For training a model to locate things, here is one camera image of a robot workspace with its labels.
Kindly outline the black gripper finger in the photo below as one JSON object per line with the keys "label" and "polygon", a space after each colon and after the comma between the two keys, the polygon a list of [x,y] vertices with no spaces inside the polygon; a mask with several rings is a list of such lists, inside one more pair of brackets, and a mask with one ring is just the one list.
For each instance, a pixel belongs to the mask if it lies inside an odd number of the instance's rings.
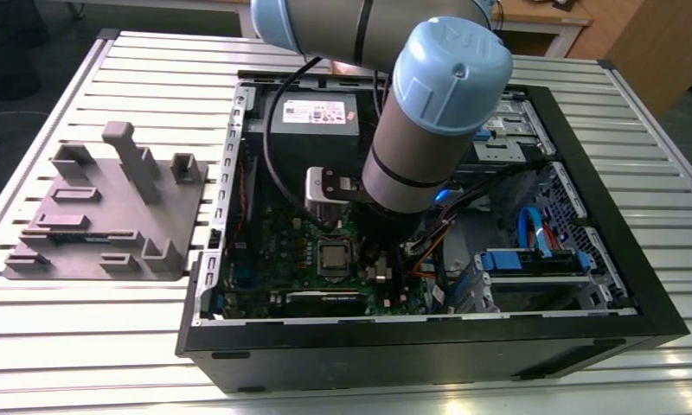
{"label": "black gripper finger", "polygon": [[388,252],[380,252],[373,263],[365,267],[365,277],[371,284],[387,284],[392,282],[392,268],[389,266]]}

